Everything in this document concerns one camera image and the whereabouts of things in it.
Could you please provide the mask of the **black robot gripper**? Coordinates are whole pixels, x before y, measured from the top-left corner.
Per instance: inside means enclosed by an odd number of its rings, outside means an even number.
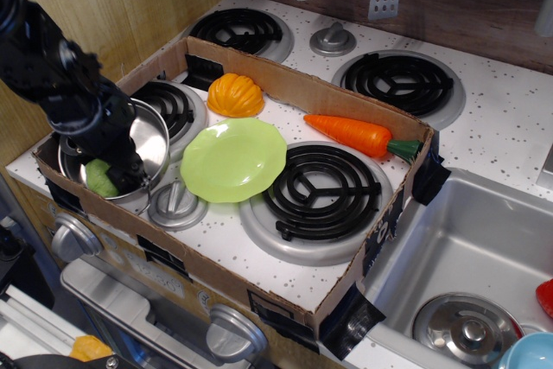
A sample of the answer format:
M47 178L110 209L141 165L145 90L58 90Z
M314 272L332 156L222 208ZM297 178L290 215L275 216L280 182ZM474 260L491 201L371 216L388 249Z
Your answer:
M116 87L102 87L97 95L75 88L46 90L48 123L70 138L89 156L112 164L107 177L118 192L134 192L145 177L142 159L130 138L136 106Z

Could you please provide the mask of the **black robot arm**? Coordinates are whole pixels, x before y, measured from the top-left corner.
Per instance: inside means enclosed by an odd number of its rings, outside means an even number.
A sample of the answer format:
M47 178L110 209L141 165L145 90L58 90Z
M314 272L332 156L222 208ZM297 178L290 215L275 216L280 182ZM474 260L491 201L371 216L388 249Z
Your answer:
M38 3L1 0L3 83L39 105L56 133L107 162L108 178L128 194L149 179L130 136L137 108L100 68L96 55L67 40Z

